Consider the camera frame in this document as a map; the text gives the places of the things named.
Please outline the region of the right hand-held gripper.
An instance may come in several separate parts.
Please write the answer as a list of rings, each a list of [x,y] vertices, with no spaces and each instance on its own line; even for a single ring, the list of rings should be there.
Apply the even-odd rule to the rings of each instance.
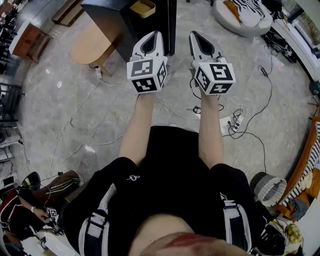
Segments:
[[[206,95],[226,94],[236,83],[233,65],[227,62],[219,44],[208,35],[191,31],[189,35],[193,79]]]

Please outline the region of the grey white knit basket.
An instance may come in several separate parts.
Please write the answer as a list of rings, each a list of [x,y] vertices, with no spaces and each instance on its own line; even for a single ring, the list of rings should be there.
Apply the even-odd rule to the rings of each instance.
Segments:
[[[287,182],[277,176],[259,172],[251,179],[249,186],[255,199],[268,208],[275,206],[280,201],[286,190]]]

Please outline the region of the white power strip with plugs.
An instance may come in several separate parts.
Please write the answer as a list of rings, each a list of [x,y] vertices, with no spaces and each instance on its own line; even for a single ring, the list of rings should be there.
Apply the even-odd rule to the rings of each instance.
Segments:
[[[219,122],[222,135],[229,135],[229,133],[232,134],[238,132],[243,120],[244,117],[242,115],[220,118]]]

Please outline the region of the black white zigzag blanket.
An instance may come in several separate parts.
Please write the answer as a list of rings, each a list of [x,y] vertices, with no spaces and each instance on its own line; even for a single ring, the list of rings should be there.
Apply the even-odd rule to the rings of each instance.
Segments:
[[[265,17],[261,0],[232,0],[238,9],[240,20],[261,20]]]

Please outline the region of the black white striped cloth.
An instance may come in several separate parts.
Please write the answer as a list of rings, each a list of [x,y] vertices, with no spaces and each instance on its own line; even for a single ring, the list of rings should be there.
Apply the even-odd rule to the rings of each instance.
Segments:
[[[320,121],[315,118],[312,120],[312,128],[309,132],[305,147],[302,151],[298,164],[293,171],[279,203],[287,207],[290,199],[299,196],[305,189],[302,182],[309,173],[313,172],[316,162],[320,158]]]

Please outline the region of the teal bag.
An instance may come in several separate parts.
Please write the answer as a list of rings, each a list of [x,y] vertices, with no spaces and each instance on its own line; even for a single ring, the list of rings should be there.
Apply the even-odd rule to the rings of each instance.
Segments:
[[[314,81],[309,84],[310,93],[313,96],[320,96],[320,81]]]

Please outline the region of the person's left forearm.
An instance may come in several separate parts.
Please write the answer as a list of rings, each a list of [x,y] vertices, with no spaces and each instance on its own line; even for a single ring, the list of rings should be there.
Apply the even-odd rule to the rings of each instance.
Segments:
[[[130,159],[137,166],[147,153],[155,96],[155,93],[145,93],[137,97],[133,114],[121,141],[119,156]]]

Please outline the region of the black metal chair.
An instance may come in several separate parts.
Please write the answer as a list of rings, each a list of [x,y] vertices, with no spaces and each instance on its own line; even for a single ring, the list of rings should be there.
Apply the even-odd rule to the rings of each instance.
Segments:
[[[18,121],[16,111],[22,96],[25,93],[20,85],[0,82],[0,124]]]

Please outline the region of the black cabinet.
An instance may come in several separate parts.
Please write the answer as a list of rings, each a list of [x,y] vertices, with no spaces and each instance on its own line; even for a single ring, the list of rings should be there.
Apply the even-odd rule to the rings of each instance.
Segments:
[[[155,7],[148,17],[141,17],[131,7],[143,0],[83,0],[81,6],[128,62],[134,45],[153,31],[162,33],[164,55],[176,49],[177,0],[148,0]]]

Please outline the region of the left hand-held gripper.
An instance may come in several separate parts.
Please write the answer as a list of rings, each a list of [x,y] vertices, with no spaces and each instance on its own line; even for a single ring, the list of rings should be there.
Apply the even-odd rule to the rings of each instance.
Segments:
[[[133,47],[133,56],[127,63],[127,79],[138,94],[160,92],[168,75],[166,56],[142,57],[140,55],[163,55],[164,42],[158,30],[142,37]]]

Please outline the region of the flat wooden shelf frame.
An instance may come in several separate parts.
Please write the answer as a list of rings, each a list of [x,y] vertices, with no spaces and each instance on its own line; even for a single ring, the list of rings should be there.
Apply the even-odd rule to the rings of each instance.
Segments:
[[[82,2],[83,0],[67,0],[51,20],[57,25],[71,27],[84,12]]]

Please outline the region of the person's black shirt torso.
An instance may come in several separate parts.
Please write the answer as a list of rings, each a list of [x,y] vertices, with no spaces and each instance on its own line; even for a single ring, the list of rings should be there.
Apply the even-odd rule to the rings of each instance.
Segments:
[[[62,226],[76,251],[85,239],[87,256],[102,250],[100,239],[89,238],[87,225],[108,238],[108,256],[128,256],[141,224],[158,214],[182,218],[195,233],[223,240],[222,196],[244,208],[257,246],[266,221],[245,173],[224,163],[208,168],[198,155],[196,132],[153,126],[142,162],[119,157],[96,171],[64,209]]]

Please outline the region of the brown wooden cabinet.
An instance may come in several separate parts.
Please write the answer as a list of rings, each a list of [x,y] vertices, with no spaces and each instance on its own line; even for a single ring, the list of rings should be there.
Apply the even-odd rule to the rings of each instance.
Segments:
[[[52,36],[26,20],[13,38],[9,46],[9,53],[38,63],[52,38]]]

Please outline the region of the white round floor cushion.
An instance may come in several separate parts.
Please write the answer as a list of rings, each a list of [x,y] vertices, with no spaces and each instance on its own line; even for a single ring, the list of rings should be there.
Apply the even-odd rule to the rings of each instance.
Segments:
[[[217,22],[228,31],[242,37],[253,38],[261,36],[270,30],[273,18],[264,5],[262,5],[262,11],[265,17],[254,26],[248,26],[242,21],[240,22],[240,18],[237,18],[236,15],[227,7],[224,3],[225,1],[226,0],[214,0],[211,13]]]

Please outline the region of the person's right forearm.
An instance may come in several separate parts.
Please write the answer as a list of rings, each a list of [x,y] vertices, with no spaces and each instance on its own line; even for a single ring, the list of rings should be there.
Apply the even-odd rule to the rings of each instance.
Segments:
[[[210,169],[224,162],[218,97],[204,92],[201,92],[198,155]]]

